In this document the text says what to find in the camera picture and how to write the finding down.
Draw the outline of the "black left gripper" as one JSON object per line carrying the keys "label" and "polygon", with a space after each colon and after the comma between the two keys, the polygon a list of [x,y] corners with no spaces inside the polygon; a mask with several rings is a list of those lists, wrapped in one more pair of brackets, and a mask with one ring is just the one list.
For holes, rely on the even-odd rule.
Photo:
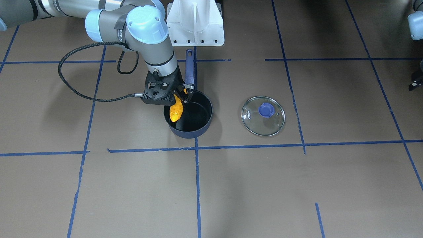
{"label": "black left gripper", "polygon": [[423,84],[423,60],[420,62],[419,70],[411,74],[411,84],[408,86],[409,91],[413,91]]}

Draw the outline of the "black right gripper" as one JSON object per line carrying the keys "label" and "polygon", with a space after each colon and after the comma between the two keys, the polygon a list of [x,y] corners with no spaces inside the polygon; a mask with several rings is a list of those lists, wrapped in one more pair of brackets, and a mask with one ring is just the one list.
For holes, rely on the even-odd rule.
{"label": "black right gripper", "polygon": [[[145,79],[145,99],[171,99],[172,93],[178,87],[183,87],[180,68],[167,76],[159,76],[158,72],[148,72]],[[182,90],[182,103],[191,101],[194,87],[184,87]]]}

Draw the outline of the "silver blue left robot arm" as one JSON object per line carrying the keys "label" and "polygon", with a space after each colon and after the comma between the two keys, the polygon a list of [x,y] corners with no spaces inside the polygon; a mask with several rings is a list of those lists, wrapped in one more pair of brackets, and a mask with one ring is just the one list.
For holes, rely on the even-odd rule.
{"label": "silver blue left robot arm", "polygon": [[[414,12],[408,15],[408,27],[411,39],[420,41],[423,39],[423,1],[413,0],[411,6]],[[419,70],[411,74],[411,84],[408,86],[409,91],[413,91],[423,83],[423,61],[420,62]]]}

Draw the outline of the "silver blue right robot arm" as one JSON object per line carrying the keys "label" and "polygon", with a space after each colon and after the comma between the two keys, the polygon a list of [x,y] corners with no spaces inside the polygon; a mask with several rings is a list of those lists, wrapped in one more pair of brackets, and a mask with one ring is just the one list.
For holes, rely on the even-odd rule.
{"label": "silver blue right robot arm", "polygon": [[116,45],[122,52],[142,56],[148,73],[145,90],[110,101],[130,97],[146,104],[172,106],[189,102],[194,81],[183,80],[165,22],[165,9],[158,0],[2,0],[1,31],[31,21],[66,16],[85,20],[92,44],[67,53],[59,62],[58,74],[76,95],[94,100],[75,90],[62,75],[62,65],[72,54],[90,47]]}

